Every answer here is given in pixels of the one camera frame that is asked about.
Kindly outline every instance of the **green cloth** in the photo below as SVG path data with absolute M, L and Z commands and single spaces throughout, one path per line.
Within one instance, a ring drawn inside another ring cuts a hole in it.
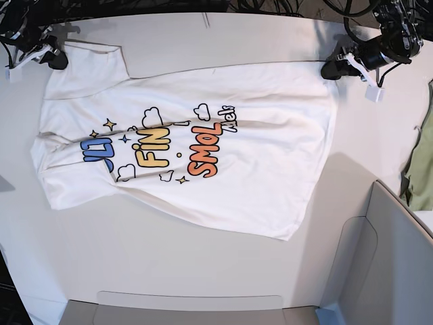
M 433 81 L 430 105 L 409 164 L 402 172 L 401 198 L 412 211 L 433 209 Z

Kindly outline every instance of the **t-shirt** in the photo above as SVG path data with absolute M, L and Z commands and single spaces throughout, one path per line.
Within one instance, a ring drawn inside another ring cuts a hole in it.
M 204 227 L 282 240 L 298 229 L 336 119 L 322 63 L 131 79 L 119 47 L 65 50 L 32 147 L 51 208 L 128 194 Z

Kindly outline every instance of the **white table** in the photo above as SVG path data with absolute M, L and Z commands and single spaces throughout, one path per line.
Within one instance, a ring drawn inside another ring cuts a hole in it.
M 74 22 L 71 39 L 121 45 L 132 77 L 258 62 L 324 60 L 341 24 L 243 14 L 162 14 Z M 0 245 L 35 324 L 57 324 L 67 299 L 99 291 L 147 295 L 280 295 L 284 307 L 319 305 L 342 226 L 365 214 L 376 178 L 394 191 L 428 106 L 433 45 L 385 82 L 380 104 L 358 78 L 338 82 L 332 152 L 300 229 L 289 242 L 206 229 L 125 196 L 52 211 L 30 159 L 50 75 L 29 64 L 0 81 Z M 0 62 L 6 62 L 3 51 Z

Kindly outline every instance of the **cloud graphic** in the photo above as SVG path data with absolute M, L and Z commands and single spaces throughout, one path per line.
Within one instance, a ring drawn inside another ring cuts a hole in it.
M 187 126 L 189 126 L 189 122 L 191 122 L 191 121 L 177 122 L 177 123 L 173 123 L 173 125 L 177 125 L 179 127 L 187 127 Z
M 167 171 L 166 173 L 160 174 L 160 179 L 162 181 L 171 181 L 171 177 L 173 176 L 174 171 Z
M 156 107 L 152 107 L 148 110 L 145 110 L 141 124 L 143 124 L 146 129 L 151 127 L 160 127 L 163 123 L 159 109 L 157 109 Z
M 200 104 L 197 108 L 194 108 L 194 113 L 201 121 L 210 121 L 209 108 L 207 104 Z
M 135 178 L 135 166 L 133 164 L 127 164 L 126 166 L 121 166 L 117 170 L 118 177 L 116 181 L 121 179 L 122 181 L 128 181 L 131 178 Z

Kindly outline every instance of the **sparkle graphic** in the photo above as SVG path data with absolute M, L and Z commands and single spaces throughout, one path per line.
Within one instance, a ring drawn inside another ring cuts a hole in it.
M 126 137 L 126 135 L 124 134 L 123 135 L 123 138 L 122 139 L 119 139 L 120 141 L 123 141 L 124 143 L 126 143 L 127 141 L 130 141 L 131 139 L 128 139 L 127 137 Z
M 107 123 L 103 124 L 103 126 L 105 127 L 109 127 L 110 131 L 113 131 L 113 126 L 116 125 L 116 123 L 111 122 L 108 118 L 107 118 Z
M 95 132 L 95 130 L 92 130 L 92 133 L 89 134 L 91 137 L 96 137 L 99 133 Z
M 186 181 L 189 181 L 185 179 L 185 176 L 183 176 L 181 179 L 176 179 L 180 184 L 185 183 Z

